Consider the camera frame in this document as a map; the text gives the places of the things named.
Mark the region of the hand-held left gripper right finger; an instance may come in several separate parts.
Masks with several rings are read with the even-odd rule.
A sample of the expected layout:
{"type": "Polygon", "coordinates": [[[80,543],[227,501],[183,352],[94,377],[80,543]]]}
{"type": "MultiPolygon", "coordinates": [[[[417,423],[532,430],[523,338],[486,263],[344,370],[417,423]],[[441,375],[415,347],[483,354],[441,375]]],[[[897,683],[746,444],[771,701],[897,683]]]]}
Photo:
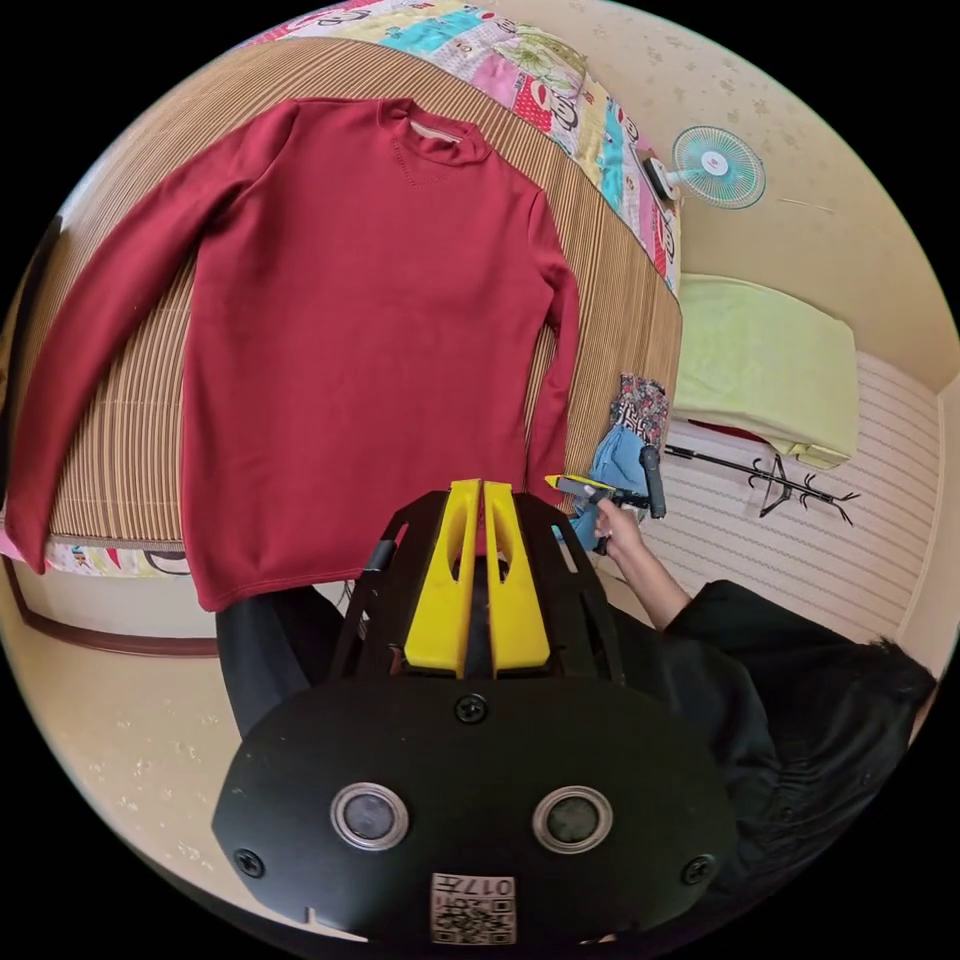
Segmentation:
{"type": "Polygon", "coordinates": [[[512,488],[483,484],[492,666],[543,668],[550,645],[512,488]]]}

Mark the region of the person's right hand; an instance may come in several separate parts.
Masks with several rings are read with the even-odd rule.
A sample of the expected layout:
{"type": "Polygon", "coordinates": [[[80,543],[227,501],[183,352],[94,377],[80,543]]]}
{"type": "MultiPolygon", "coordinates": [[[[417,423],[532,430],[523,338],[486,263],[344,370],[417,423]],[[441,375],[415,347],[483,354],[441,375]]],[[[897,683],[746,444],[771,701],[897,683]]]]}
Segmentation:
{"type": "Polygon", "coordinates": [[[605,554],[617,563],[634,560],[644,547],[636,514],[609,498],[597,505],[595,536],[597,547],[603,545],[605,554]]]}

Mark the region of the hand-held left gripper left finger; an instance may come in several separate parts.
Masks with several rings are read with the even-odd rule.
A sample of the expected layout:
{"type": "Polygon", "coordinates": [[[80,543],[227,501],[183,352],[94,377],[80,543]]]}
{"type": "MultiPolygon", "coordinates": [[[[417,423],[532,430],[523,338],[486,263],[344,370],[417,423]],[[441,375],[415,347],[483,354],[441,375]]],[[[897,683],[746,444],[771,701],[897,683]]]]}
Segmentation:
{"type": "Polygon", "coordinates": [[[404,645],[414,669],[465,667],[480,500],[479,479],[456,481],[447,494],[404,645]]]}

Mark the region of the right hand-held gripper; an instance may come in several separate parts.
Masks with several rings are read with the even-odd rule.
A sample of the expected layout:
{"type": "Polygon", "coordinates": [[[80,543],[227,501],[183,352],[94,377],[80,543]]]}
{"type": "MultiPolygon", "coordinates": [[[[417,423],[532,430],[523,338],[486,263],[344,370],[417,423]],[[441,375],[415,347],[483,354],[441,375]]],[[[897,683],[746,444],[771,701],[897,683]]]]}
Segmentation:
{"type": "Polygon", "coordinates": [[[611,487],[578,475],[548,475],[545,482],[553,489],[570,495],[574,500],[574,515],[571,527],[581,546],[588,552],[604,555],[606,539],[595,532],[598,517],[597,505],[609,500],[617,507],[624,507],[642,518],[651,506],[648,494],[611,487]]]}

